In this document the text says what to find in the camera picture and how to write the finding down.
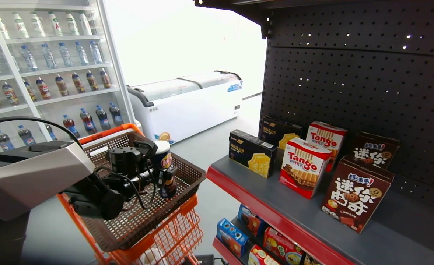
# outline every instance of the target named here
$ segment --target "gray floor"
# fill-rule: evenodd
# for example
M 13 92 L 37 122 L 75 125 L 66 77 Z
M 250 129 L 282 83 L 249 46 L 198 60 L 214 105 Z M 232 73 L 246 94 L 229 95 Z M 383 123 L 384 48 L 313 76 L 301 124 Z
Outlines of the gray floor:
M 241 115 L 231 121 L 190 137 L 172 146 L 172 151 L 202 169 L 228 154 L 228 133 L 241 129 L 258 134 L 261 96 L 247 99 L 241 107 Z M 212 247 L 217 222 L 222 218 L 234 218 L 239 202 L 205 180 L 198 190 L 196 211 L 201 217 L 200 228 L 204 232 L 202 243 L 195 255 L 219 253 Z M 94 260 L 88 243 L 77 230 L 56 198 L 52 198 L 31 211 L 24 243 L 25 263 L 86 265 Z

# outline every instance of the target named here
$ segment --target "white drink bottle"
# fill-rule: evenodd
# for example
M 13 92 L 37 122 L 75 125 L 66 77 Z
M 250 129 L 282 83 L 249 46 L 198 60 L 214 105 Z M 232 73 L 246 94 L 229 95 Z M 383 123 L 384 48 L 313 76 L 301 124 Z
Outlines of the white drink bottle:
M 88 18 L 84 14 L 84 12 L 79 12 L 79 22 L 81 24 L 81 27 L 83 29 L 84 35 L 92 35 L 91 33 L 91 26 L 89 25 Z
M 45 35 L 45 30 L 43 30 L 42 22 L 40 21 L 37 13 L 30 12 L 30 21 L 34 26 L 35 34 L 37 35 L 37 37 L 47 37 Z
M 8 33 L 8 29 L 6 28 L 6 24 L 3 22 L 3 20 L 0 17 L 0 30 L 1 30 L 1 34 L 3 35 L 3 37 L 6 40 L 9 40 L 9 33 Z
M 27 32 L 25 24 L 22 21 L 22 18 L 19 16 L 18 12 L 12 12 L 12 15 L 14 15 L 15 28 L 17 29 L 19 37 L 21 37 L 22 39 L 29 38 L 29 32 Z
M 76 24 L 73 15 L 71 15 L 71 12 L 67 12 L 67 23 L 71 35 L 79 35 L 78 25 Z
M 52 11 L 48 12 L 48 16 L 50 17 L 50 23 L 52 24 L 53 32 L 55 32 L 55 35 L 63 36 L 62 29 L 60 28 L 60 23 L 58 23 L 58 18 Z

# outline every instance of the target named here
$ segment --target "blue snack box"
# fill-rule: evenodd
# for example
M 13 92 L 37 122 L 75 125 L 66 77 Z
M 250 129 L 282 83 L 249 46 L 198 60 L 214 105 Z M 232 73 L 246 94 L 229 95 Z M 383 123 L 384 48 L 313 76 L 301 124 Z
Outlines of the blue snack box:
M 239 220 L 253 233 L 253 235 L 259 236 L 264 233 L 265 222 L 263 219 L 253 214 L 251 210 L 243 204 L 240 205 L 237 216 Z
M 217 238 L 238 257 L 245 253 L 248 237 L 226 218 L 217 224 Z

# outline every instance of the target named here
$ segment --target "shopping cart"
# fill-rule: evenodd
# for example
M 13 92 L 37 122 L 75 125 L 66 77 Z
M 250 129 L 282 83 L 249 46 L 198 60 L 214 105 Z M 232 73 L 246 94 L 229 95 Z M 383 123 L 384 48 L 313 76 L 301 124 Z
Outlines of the shopping cart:
M 96 166 L 109 166 L 101 150 L 132 146 L 133 141 L 146 141 L 134 124 L 123 124 L 80 140 L 84 152 Z M 65 194 L 57 195 L 94 250 L 99 264 L 177 265 L 186 257 L 192 264 L 198 264 L 192 250 L 200 243 L 203 232 L 194 210 L 195 193 L 205 178 L 205 171 L 175 154 L 173 164 L 178 167 L 178 173 L 177 193 L 172 199 L 155 196 L 154 207 L 143 210 L 135 206 L 114 220 L 82 218 L 75 213 Z M 145 191 L 148 195 L 143 196 L 144 201 L 153 193 L 150 187 Z

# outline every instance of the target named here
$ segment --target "glass door refrigerator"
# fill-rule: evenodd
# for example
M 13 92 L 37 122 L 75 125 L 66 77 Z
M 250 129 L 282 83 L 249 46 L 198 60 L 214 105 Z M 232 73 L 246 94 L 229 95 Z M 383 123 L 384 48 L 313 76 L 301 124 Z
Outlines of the glass door refrigerator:
M 102 0 L 0 0 L 0 117 L 9 116 L 80 139 L 133 122 Z M 42 123 L 0 124 L 0 152 L 52 139 L 69 141 Z

